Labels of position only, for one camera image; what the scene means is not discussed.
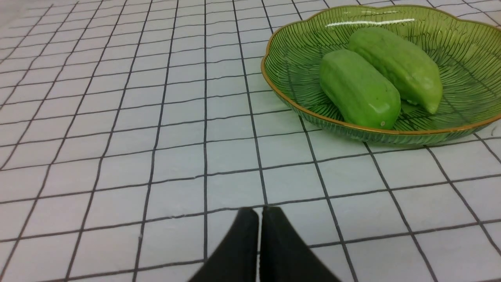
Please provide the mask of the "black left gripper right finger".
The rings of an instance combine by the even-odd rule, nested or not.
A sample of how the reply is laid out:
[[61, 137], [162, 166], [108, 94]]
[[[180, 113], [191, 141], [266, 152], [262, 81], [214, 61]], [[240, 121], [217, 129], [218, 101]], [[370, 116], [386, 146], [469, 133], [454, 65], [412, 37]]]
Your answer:
[[277, 206], [262, 212], [261, 282], [339, 282], [308, 248], [290, 221]]

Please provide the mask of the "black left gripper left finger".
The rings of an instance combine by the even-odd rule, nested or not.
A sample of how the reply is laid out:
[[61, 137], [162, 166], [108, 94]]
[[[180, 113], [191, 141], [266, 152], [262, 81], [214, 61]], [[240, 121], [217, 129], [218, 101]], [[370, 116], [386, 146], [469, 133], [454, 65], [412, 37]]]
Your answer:
[[249, 207], [238, 209], [231, 228], [191, 282], [254, 282], [259, 218]]

